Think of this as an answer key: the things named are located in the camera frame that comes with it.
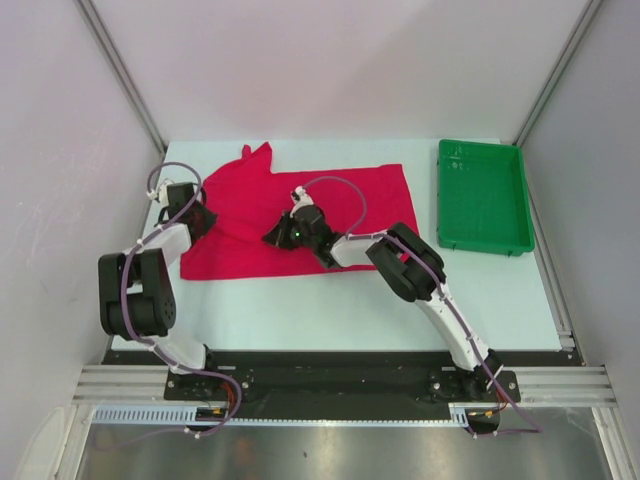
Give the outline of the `red t-shirt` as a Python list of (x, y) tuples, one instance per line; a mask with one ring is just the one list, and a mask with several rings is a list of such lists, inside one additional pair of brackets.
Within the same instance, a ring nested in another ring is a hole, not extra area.
[(203, 182), (215, 225), (185, 254), (182, 279), (236, 280), (323, 274), (331, 241), (398, 222), (418, 227), (399, 164), (275, 173), (273, 150), (245, 146)]

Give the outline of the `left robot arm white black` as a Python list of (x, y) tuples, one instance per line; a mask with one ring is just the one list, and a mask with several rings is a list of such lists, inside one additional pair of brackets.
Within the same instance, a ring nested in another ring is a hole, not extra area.
[(151, 192), (160, 213), (151, 233), (120, 253), (98, 260), (100, 323), (105, 333), (138, 343), (177, 374), (197, 398), (214, 397), (220, 374), (208, 365), (209, 348), (174, 329), (178, 318), (169, 268), (215, 225), (206, 194), (195, 183), (166, 181)]

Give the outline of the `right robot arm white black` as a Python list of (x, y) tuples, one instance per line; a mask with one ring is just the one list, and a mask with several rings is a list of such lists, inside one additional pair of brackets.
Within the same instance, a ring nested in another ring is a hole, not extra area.
[(333, 230), (324, 212), (307, 205), (284, 212), (262, 237), (276, 248), (307, 248), (328, 269), (372, 266), (401, 300), (424, 312), (461, 376), (463, 393), (484, 401), (497, 389), (503, 368), (495, 352), (481, 340), (458, 309), (447, 284), (444, 261), (408, 225), (398, 222), (375, 233), (351, 235)]

